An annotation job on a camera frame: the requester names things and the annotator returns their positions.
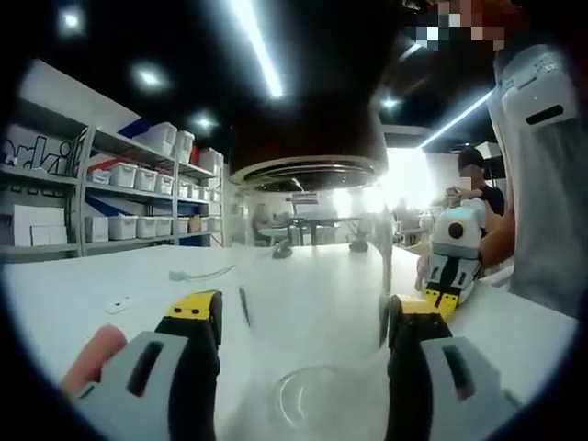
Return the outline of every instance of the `human hand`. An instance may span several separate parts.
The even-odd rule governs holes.
[[[414,282],[414,289],[420,291],[423,288],[423,279],[426,272],[429,270],[429,256],[421,255],[416,262],[416,281]]]
[[[65,374],[60,390],[75,397],[90,381],[100,381],[102,367],[127,344],[122,331],[111,324],[102,326],[73,362]]]

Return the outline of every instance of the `person's finger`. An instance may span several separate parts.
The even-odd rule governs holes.
[[[61,390],[68,396],[74,396],[87,382],[99,381],[104,364],[126,344],[127,339],[119,328],[111,324],[102,326],[85,344],[65,374]]]

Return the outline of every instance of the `white tabletop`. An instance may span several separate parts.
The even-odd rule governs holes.
[[[284,260],[271,259],[270,252],[158,246],[10,265],[6,277],[31,354],[54,382],[100,325],[113,323],[131,339],[153,329],[175,300],[215,288],[223,291],[224,300],[215,411],[220,440],[271,436],[261,424],[267,412],[260,410],[269,385],[294,369],[317,365],[361,373],[364,395],[357,400],[361,409],[354,412],[371,420],[363,439],[383,438],[389,353],[375,344],[382,279],[378,252],[353,254],[346,244],[294,247]],[[394,250],[394,293],[415,295],[417,258]],[[169,279],[170,271],[201,275],[235,264],[208,281]],[[251,331],[238,296],[241,285],[248,296]],[[531,400],[557,366],[575,325],[573,319],[483,283],[450,323],[455,335],[468,337],[502,371],[503,385],[522,402]]]

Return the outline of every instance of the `fluorescent light strip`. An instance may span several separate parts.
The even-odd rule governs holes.
[[[491,94],[492,94],[492,90],[490,92],[488,92],[486,95],[484,95],[482,98],[480,98],[478,101],[476,101],[473,105],[471,105],[470,107],[468,107],[468,109],[465,112],[463,112],[461,115],[459,115],[457,118],[453,119],[447,125],[443,126],[437,133],[435,133],[429,139],[427,139],[425,142],[423,142],[421,145],[419,145],[417,147],[417,149],[422,149],[429,142],[436,140],[443,133],[445,133],[446,131],[448,131],[449,129],[451,129],[453,126],[455,126],[461,120],[463,120],[467,115],[469,115],[471,112],[473,112],[474,110],[476,110],[479,106],[481,106],[482,104],[484,104],[488,100],[488,98],[490,97]]]
[[[415,52],[417,52],[422,47],[423,46],[421,46],[418,43],[413,43],[413,45],[401,55],[401,57],[398,59],[398,61],[403,62],[404,60],[406,60],[408,57],[413,55]]]
[[[245,32],[247,32],[251,44],[254,46],[255,55],[264,72],[269,93],[273,97],[282,96],[282,85],[279,82],[272,62],[269,60],[269,55],[267,55],[266,45],[261,38],[261,33],[257,26],[257,19],[255,18],[254,9],[251,6],[250,0],[231,0],[231,6],[233,13],[241,21],[241,25]]]

